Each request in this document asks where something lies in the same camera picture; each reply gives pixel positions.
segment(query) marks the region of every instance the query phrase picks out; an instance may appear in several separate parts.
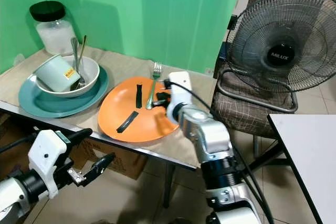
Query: chair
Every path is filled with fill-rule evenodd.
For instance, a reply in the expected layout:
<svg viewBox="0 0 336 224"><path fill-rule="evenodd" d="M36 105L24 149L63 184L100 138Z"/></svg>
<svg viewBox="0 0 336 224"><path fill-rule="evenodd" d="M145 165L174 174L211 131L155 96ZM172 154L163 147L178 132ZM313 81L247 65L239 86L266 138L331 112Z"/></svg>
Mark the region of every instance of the chair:
<svg viewBox="0 0 336 224"><path fill-rule="evenodd" d="M257 0L249 0L248 6L255 1ZM227 62L216 68L219 69L219 76L212 108L229 128L253 135L256 158L259 156L257 136L275 137L267 115L294 113L298 108L296 96L294 93L272 93L254 89L241 81L237 74L232 72Z"/></svg>

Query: chair cushion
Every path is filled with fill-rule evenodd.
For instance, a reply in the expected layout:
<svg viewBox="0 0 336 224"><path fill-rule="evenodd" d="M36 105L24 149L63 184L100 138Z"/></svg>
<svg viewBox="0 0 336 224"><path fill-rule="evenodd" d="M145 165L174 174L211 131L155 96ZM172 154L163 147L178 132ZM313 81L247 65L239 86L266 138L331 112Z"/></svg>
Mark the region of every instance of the chair cushion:
<svg viewBox="0 0 336 224"><path fill-rule="evenodd" d="M224 64L221 70L228 68ZM227 91L240 94L249 98L267 102L284 108L291 107L291 97L289 93L271 93L255 89L242 82L234 73L228 72L222 75L217 82ZM255 105L239 99L234 99L223 95L218 89L215 90L212 108L220 115L226 126L249 134L274 138L274 133L267 120L268 114L278 114L263 106Z"/></svg>

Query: white bowl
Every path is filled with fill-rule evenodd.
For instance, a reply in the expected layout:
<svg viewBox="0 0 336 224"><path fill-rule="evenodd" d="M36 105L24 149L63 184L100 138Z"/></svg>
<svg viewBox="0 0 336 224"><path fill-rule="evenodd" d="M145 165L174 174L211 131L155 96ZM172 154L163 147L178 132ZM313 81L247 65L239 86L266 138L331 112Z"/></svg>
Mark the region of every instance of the white bowl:
<svg viewBox="0 0 336 224"><path fill-rule="evenodd" d="M73 55L70 56L64 56L63 57L67 63L70 65L75 66L75 58ZM53 92L51 91L42 81L40 81L38 78L36 79L36 84L37 86L46 93L55 95L57 97L77 97L81 94L84 94L88 92L93 85L96 83L98 76L99 76L99 65L92 60L91 58L88 57L82 57L81 63L79 64L79 72L81 76L83 76L86 85L80 89L76 90L68 90L68 91L63 91L63 92Z"/></svg>

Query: beige tablecloth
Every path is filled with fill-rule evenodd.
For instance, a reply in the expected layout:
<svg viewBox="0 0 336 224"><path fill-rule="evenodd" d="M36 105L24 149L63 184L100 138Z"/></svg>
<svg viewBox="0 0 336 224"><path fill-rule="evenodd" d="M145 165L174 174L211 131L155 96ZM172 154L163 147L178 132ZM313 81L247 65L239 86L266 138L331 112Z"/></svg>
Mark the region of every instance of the beige tablecloth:
<svg viewBox="0 0 336 224"><path fill-rule="evenodd" d="M154 65L154 62L151 60L141 60L91 47L85 49L85 56L94 59L108 72L110 79L108 92L127 78L134 76L150 78ZM41 63L50 57L51 55L41 50L0 75L0 100L19 106L18 93L21 85ZM173 71L181 71L181 69L163 66L162 79ZM189 73L193 91L210 104L216 80L201 73L192 71L189 71ZM80 113L59 120L82 128L89 127L96 132L100 132L97 123L100 104L101 102L97 102L92 107ZM177 159L183 163L199 166L193 144L183 136L180 129L160 140L133 144L133 146Z"/></svg>

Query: teal plate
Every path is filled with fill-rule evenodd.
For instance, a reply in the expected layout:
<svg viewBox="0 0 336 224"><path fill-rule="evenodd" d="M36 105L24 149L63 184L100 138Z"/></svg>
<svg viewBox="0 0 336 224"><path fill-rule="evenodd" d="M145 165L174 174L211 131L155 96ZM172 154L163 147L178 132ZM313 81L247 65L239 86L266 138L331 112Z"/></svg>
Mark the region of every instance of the teal plate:
<svg viewBox="0 0 336 224"><path fill-rule="evenodd" d="M94 86L85 94L73 98L56 97L43 92L36 85L36 76L31 75L21 86L20 106L28 113L42 118L63 118L81 112L103 97L109 85L106 71L100 67Z"/></svg>

